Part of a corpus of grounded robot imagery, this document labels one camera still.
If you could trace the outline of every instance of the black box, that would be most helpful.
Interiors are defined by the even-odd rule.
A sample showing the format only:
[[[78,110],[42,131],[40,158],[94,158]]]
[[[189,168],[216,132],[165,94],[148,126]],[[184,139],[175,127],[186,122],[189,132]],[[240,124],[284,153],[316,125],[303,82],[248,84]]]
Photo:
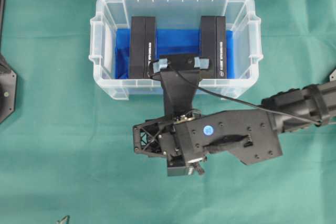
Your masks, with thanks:
[[[146,17],[145,53],[144,53],[144,79],[149,78],[149,64],[155,61],[155,17]]]
[[[225,17],[216,17],[216,78],[226,79],[226,24]]]
[[[201,73],[204,79],[216,78],[216,16],[201,17],[201,56],[209,59],[209,68]]]
[[[145,17],[132,17],[129,79],[143,79],[145,53]]]

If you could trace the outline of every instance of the black cable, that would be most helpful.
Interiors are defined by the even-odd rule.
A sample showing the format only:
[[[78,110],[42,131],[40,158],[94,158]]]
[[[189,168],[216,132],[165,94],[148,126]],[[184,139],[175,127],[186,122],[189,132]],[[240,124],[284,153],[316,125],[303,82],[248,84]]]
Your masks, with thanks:
[[[231,97],[227,97],[225,95],[221,95],[221,94],[217,94],[215,92],[212,92],[212,91],[209,91],[207,89],[203,89],[197,85],[194,85],[193,83],[189,82],[187,79],[185,79],[181,74],[180,72],[178,72],[177,70],[173,69],[171,65],[168,65],[168,67],[173,70],[182,80],[184,80],[186,83],[188,83],[190,86],[193,86],[194,88],[197,88],[205,93],[208,93],[208,94],[211,94],[215,97],[219,97],[219,98],[223,98],[223,99],[227,99],[227,100],[230,100],[230,101],[233,101],[233,102],[237,102],[237,103],[241,103],[243,105],[246,105],[246,106],[250,106],[252,108],[255,108],[257,110],[262,110],[262,111],[266,111],[266,112],[269,112],[269,113],[273,113],[273,114],[279,114],[279,115],[285,115],[285,116],[288,116],[288,117],[291,117],[291,118],[294,118],[294,119],[297,119],[297,120],[300,120],[300,121],[303,121],[303,122],[306,122],[306,123],[312,123],[312,124],[315,124],[315,125],[321,125],[320,122],[318,121],[314,121],[314,120],[311,120],[311,119],[308,119],[308,118],[303,118],[301,116],[297,116],[297,115],[293,115],[293,114],[289,114],[289,113],[286,113],[286,112],[282,112],[282,111],[276,111],[276,110],[271,110],[271,109],[267,109],[267,108],[264,108],[264,107],[261,107],[261,106],[257,106],[253,103],[250,103],[250,102],[245,102],[243,100],[239,100],[239,99],[235,99],[235,98],[231,98]]]

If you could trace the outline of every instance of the black device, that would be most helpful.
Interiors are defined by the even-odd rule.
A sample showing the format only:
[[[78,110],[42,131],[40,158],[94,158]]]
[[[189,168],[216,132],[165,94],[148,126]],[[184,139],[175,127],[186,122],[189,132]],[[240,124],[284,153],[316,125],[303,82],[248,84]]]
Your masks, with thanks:
[[[169,176],[195,170],[203,174],[200,162],[206,155],[224,151],[246,165],[278,157],[278,134],[334,124],[330,119],[336,116],[336,81],[280,92],[256,106],[200,88],[205,70],[199,60],[196,55],[168,55],[151,63],[151,78],[160,80],[163,88],[164,116],[133,127],[134,152],[165,158]],[[202,115],[192,107],[197,89],[254,109]]]
[[[204,79],[225,79],[226,24],[224,16],[202,16],[200,58],[209,59],[209,68],[202,72]]]
[[[143,79],[145,26],[145,17],[132,17],[129,79]]]
[[[203,79],[216,78],[216,16],[202,16],[200,58],[209,59],[209,68],[202,72]]]
[[[5,0],[0,0],[0,40]],[[2,123],[15,110],[16,73],[0,53],[0,123]]]
[[[132,17],[129,79],[149,78],[155,60],[155,17]]]

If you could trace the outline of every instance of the green cloth surface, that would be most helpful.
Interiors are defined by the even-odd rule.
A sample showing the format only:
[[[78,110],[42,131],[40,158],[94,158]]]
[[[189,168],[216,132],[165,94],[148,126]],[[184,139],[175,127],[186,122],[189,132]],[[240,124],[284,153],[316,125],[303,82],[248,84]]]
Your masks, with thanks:
[[[255,0],[264,59],[241,98],[327,81],[336,68],[336,0]],[[6,0],[2,53],[18,74],[0,125],[0,222],[335,223],[336,127],[280,135],[284,155],[244,166],[212,155],[204,176],[167,177],[134,155],[131,127],[163,114],[160,96],[111,99],[94,82],[96,0]],[[245,107],[208,95],[204,114]]]

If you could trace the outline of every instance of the black bracket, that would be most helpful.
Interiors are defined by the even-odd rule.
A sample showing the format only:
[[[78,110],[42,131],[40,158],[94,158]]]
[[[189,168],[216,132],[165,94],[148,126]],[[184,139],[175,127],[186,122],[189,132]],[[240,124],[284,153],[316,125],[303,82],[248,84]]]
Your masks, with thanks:
[[[0,0],[0,40],[4,16],[5,0]],[[0,53],[0,123],[15,110],[16,73]]]

